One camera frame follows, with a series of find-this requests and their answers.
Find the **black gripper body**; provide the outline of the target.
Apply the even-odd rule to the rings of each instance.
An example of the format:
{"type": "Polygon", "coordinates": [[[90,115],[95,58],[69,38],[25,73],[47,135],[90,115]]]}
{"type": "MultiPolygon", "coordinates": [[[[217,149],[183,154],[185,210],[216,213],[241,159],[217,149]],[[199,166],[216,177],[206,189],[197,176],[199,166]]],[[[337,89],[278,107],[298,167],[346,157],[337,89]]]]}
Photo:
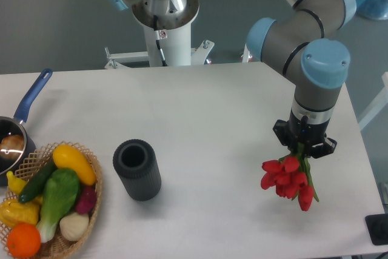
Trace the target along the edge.
{"type": "Polygon", "coordinates": [[[309,119],[298,118],[293,111],[287,122],[287,129],[290,135],[290,143],[287,146],[289,150],[296,150],[298,143],[308,146],[310,150],[323,150],[324,138],[329,120],[320,124],[311,124],[309,119]]]}

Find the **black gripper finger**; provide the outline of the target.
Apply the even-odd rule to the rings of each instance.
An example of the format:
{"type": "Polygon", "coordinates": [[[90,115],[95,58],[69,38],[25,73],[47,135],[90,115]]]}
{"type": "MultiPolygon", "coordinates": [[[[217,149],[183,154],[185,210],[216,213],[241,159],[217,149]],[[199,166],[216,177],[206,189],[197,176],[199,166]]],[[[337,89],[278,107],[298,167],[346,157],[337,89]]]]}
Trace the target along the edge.
{"type": "Polygon", "coordinates": [[[273,126],[273,132],[283,146],[289,150],[296,149],[296,135],[291,131],[288,121],[278,119],[273,126]]]}
{"type": "Polygon", "coordinates": [[[310,148],[309,156],[318,159],[334,153],[337,142],[334,139],[324,137],[320,144],[314,145],[310,148]]]}

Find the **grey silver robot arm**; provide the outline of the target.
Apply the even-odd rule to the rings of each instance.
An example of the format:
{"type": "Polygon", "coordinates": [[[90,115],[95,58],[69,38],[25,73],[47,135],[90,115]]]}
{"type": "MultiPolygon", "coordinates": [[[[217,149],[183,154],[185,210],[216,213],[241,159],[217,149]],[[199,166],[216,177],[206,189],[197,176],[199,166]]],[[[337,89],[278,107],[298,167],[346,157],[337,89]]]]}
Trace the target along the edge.
{"type": "MultiPolygon", "coordinates": [[[[189,66],[204,58],[191,48],[191,23],[198,0],[109,0],[117,10],[131,9],[143,26],[152,67],[189,66]]],[[[245,50],[295,85],[287,121],[273,131],[292,152],[321,158],[336,141],[326,129],[348,76],[350,54],[330,36],[355,14],[356,0],[287,0],[294,15],[285,22],[263,18],[250,29],[245,50]]]]}

